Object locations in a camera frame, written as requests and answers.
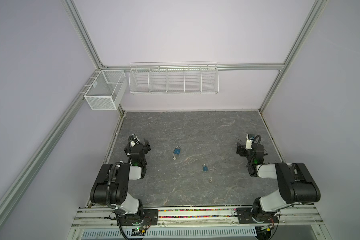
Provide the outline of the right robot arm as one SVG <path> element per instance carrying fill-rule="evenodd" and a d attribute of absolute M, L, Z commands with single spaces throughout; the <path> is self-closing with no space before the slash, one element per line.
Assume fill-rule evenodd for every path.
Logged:
<path fill-rule="evenodd" d="M 261 144 L 255 144 L 248 149 L 238 143 L 236 153 L 247 159 L 247 170 L 251 177 L 274 179 L 278 183 L 276 191 L 255 199 L 250 215 L 256 221 L 261 220 L 266 214 L 273 215 L 290 206 L 312 204 L 321 199 L 319 187 L 305 164 L 265 164 L 266 153 Z"/>

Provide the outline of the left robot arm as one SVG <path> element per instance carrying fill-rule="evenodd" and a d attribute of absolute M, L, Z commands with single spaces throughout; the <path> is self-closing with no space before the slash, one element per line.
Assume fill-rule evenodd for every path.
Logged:
<path fill-rule="evenodd" d="M 151 150 L 150 144 L 137 143 L 125 148 L 129 157 L 126 163 L 103 164 L 90 192 L 93 204 L 107 206 L 117 216 L 141 222 L 144 218 L 144 207 L 141 200 L 128 193 L 129 181 L 142 180 L 147 172 L 146 154 Z"/>

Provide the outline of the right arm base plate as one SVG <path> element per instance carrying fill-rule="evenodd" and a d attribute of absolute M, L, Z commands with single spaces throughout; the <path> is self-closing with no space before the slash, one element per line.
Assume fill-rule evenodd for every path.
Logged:
<path fill-rule="evenodd" d="M 252 207 L 236 208 L 234 217 L 240 224 L 276 224 L 279 222 L 277 213 L 254 213 Z"/>

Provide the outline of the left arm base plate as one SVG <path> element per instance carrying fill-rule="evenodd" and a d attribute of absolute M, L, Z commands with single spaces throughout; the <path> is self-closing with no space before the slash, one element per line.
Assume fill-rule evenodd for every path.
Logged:
<path fill-rule="evenodd" d="M 156 226 L 159 220 L 158 209 L 143 209 L 134 215 L 122 215 L 118 219 L 122 226 Z"/>

